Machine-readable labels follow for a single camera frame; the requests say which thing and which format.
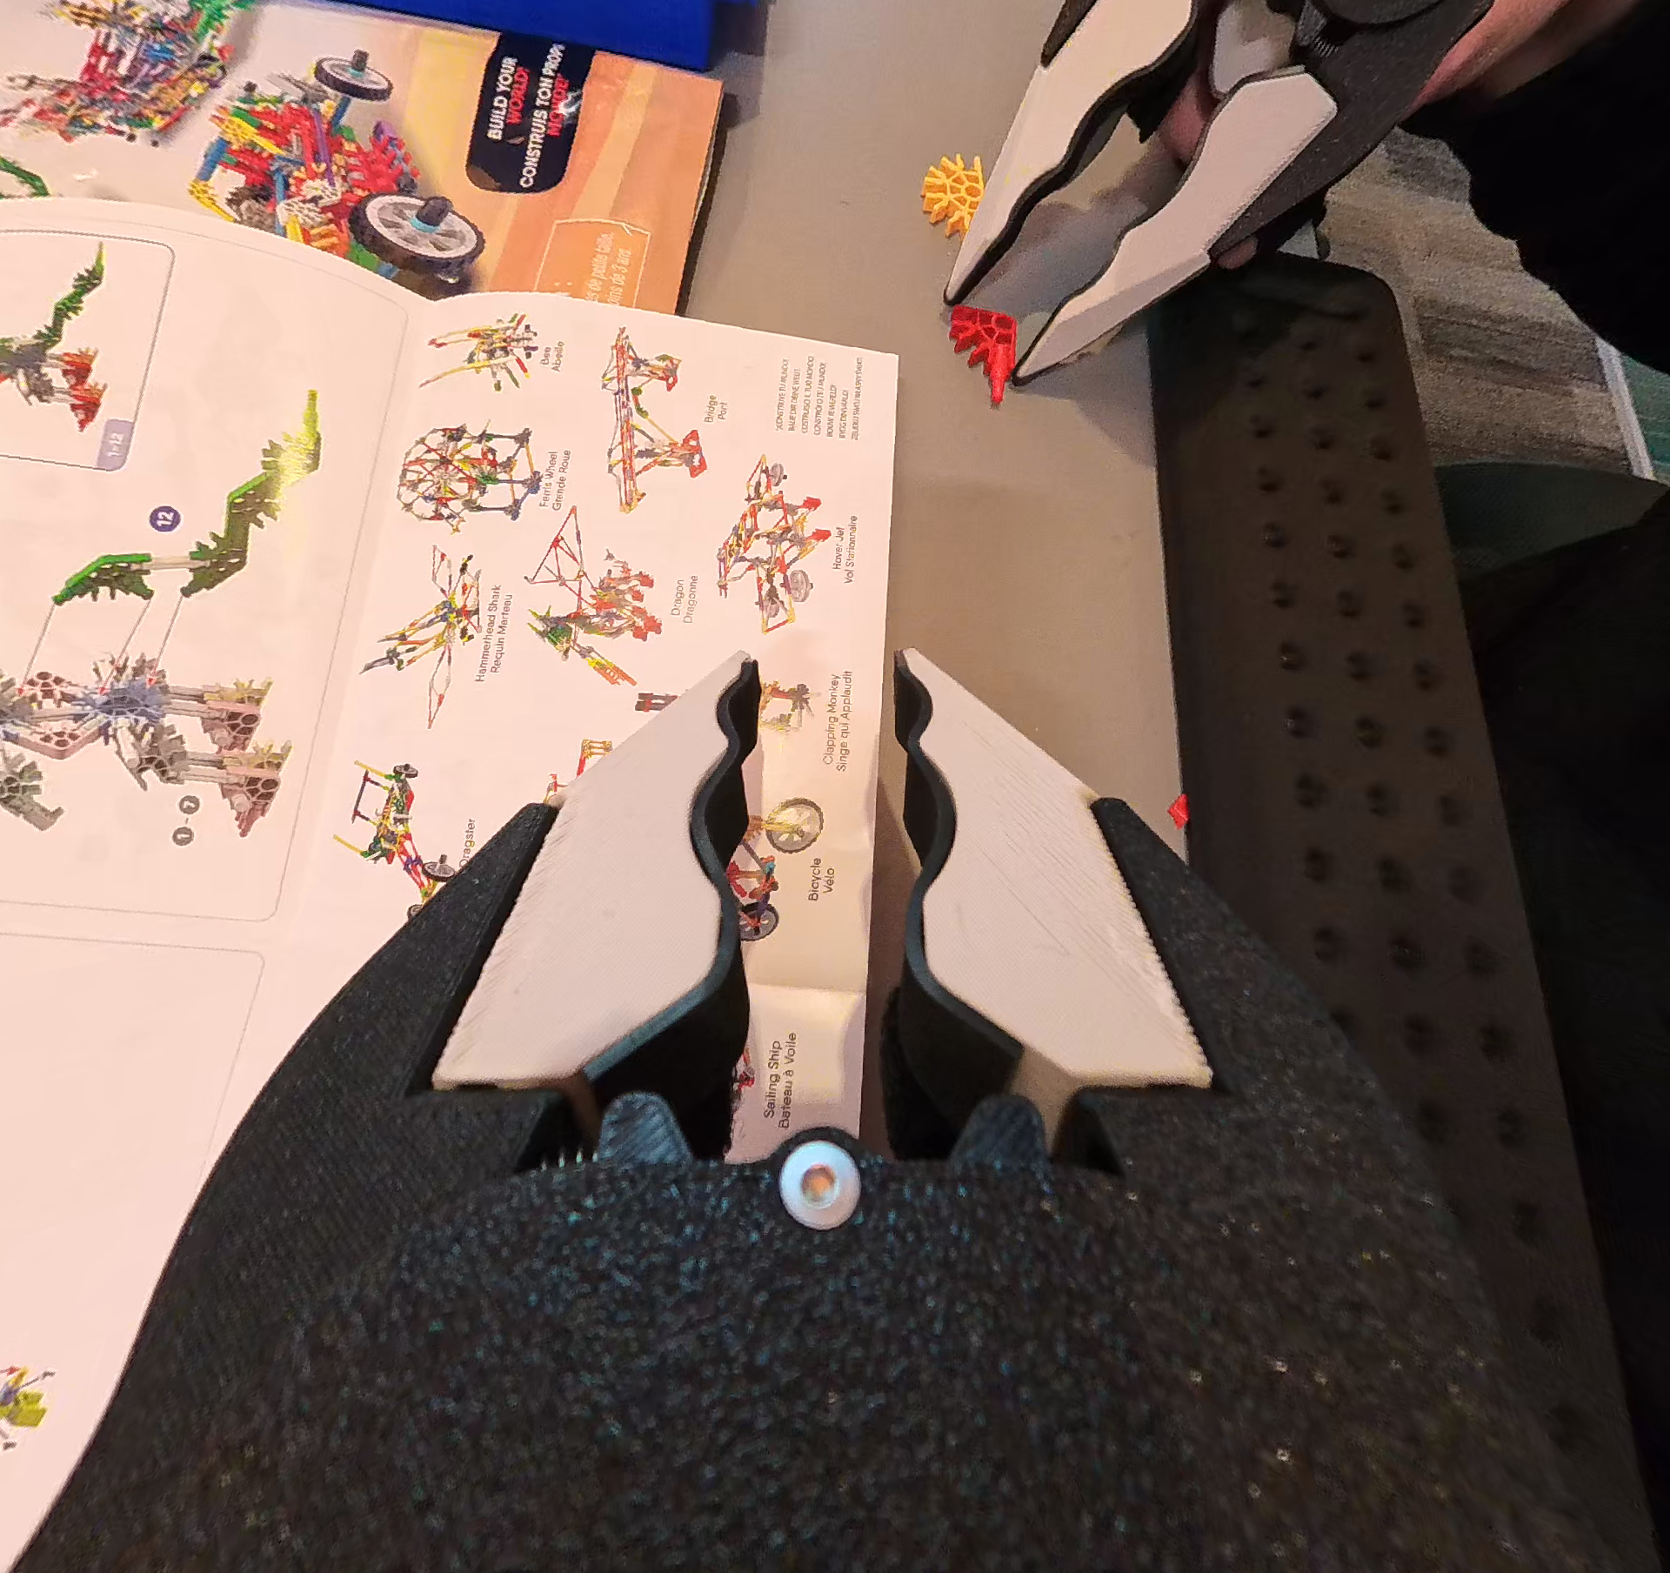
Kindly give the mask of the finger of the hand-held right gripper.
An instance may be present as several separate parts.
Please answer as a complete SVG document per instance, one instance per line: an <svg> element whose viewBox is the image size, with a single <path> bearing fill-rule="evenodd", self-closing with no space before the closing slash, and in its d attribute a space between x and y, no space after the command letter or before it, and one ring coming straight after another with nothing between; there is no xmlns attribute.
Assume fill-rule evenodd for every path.
<svg viewBox="0 0 1670 1573"><path fill-rule="evenodd" d="M1220 101L1188 170L1153 213L1124 232L1108 268L1055 309L1016 360L1017 382L1095 349L1202 273L1219 240L1256 232L1237 221L1337 112L1325 84L1289 57L1294 31L1294 18L1264 0L1223 3L1208 70Z"/></svg>
<svg viewBox="0 0 1670 1573"><path fill-rule="evenodd" d="M1083 168L1134 89L1178 53L1194 15L1195 0L1094 0L1036 65L949 277L949 306L1011 248L1033 206Z"/></svg>

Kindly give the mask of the red connector piece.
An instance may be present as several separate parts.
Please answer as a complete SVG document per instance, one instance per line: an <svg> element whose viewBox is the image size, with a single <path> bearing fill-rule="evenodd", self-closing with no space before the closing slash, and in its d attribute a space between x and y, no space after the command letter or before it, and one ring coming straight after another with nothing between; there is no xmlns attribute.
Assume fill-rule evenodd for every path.
<svg viewBox="0 0 1670 1573"><path fill-rule="evenodd" d="M953 351L985 374L991 407L1000 407L1013 379L1019 323L999 309L958 304L950 309L949 337Z"/></svg>

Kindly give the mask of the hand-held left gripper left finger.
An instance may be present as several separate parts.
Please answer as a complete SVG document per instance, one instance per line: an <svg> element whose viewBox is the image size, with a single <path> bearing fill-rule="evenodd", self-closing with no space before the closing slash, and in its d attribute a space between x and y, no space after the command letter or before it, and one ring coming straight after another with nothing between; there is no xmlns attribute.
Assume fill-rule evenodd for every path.
<svg viewBox="0 0 1670 1573"><path fill-rule="evenodd" d="M568 789L432 1083L729 1092L758 697L757 661L729 657Z"/></svg>

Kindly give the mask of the white building instruction booklet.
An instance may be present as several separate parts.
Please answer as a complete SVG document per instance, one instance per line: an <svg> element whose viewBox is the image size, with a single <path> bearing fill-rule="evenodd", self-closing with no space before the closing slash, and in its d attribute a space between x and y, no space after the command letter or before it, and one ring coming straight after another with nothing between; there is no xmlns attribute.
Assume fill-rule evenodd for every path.
<svg viewBox="0 0 1670 1573"><path fill-rule="evenodd" d="M857 1130L899 360L3 206L3 1565L234 1120L512 811L736 650L735 1158Z"/></svg>

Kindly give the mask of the person's right forearm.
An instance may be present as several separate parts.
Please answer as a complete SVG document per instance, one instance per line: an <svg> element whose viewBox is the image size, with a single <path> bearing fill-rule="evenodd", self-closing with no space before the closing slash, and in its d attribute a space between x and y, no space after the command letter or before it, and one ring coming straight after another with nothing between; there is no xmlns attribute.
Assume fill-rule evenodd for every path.
<svg viewBox="0 0 1670 1573"><path fill-rule="evenodd" d="M1668 0L1493 100L1456 95L1406 128L1445 142L1472 209L1601 338L1668 368Z"/></svg>

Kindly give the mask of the yellow connector piece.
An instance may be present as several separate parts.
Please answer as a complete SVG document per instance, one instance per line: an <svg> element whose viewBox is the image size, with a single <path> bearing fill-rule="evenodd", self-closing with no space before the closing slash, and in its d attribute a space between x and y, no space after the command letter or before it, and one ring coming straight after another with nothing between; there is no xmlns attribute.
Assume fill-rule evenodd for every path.
<svg viewBox="0 0 1670 1573"><path fill-rule="evenodd" d="M941 156L930 164L921 185L922 212L930 224L941 228L946 235L967 235L985 193L985 171L980 156L967 160L963 156Z"/></svg>

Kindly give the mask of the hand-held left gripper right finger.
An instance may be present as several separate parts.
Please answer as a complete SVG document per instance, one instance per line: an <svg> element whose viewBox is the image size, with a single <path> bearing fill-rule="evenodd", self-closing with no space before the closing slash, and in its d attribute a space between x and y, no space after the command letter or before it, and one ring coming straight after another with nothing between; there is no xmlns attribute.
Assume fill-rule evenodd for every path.
<svg viewBox="0 0 1670 1573"><path fill-rule="evenodd" d="M897 1014L928 1097L1212 1083L1091 786L916 649L896 713L922 861Z"/></svg>

